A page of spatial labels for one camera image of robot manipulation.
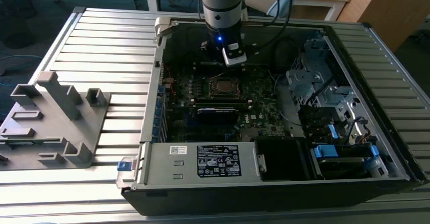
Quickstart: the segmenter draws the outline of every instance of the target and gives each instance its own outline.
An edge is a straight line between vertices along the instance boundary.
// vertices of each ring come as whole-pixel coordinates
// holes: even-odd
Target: circuit board
[[[274,80],[258,66],[166,65],[169,142],[241,142],[285,136]]]

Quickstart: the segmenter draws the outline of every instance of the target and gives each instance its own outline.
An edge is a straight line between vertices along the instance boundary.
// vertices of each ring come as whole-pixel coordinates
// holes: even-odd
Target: robotic arm
[[[289,0],[202,0],[209,31],[209,47],[222,54],[227,67],[247,61],[246,48],[241,35],[241,16],[246,4],[266,14],[285,16],[289,13]]]

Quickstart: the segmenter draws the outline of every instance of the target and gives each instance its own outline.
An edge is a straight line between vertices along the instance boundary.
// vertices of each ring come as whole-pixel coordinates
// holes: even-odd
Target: power supply label
[[[198,146],[197,164],[201,177],[242,176],[238,145]]]

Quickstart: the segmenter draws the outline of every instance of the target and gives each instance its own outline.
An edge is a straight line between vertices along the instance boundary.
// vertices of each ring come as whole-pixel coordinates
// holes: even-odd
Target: metal rail
[[[56,71],[60,82],[74,84],[79,91],[99,87],[113,93],[94,164],[88,169],[0,172],[0,223],[218,222],[274,218],[302,223],[317,217],[321,222],[349,223],[349,218],[340,217],[345,215],[353,215],[360,222],[390,223],[429,218],[429,185],[349,208],[151,218],[138,214],[115,185],[117,163],[139,151],[157,47],[154,23],[161,15],[197,17],[186,13],[106,9],[86,9],[72,14],[35,76],[42,70]],[[430,172],[428,97],[373,30],[358,23],[291,21],[333,26],[410,150]]]

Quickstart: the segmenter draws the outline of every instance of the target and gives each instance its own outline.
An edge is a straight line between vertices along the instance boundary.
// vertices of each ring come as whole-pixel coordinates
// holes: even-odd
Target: blue tab
[[[315,156],[317,156],[317,158],[321,158],[322,157],[322,153],[321,153],[321,151],[320,151],[320,148],[317,147],[317,148],[314,148],[314,152],[315,152]]]
[[[119,161],[119,165],[117,166],[118,171],[131,171],[133,170],[133,162]]]
[[[338,136],[338,133],[337,133],[336,126],[333,124],[329,124],[329,129],[332,131],[332,135],[333,135],[334,139],[338,139],[340,136]]]
[[[334,158],[340,157],[337,147],[334,145],[320,145],[314,148],[317,158]]]
[[[380,150],[378,150],[377,146],[370,146],[370,151],[372,151],[372,154],[374,156],[378,156],[380,155]]]

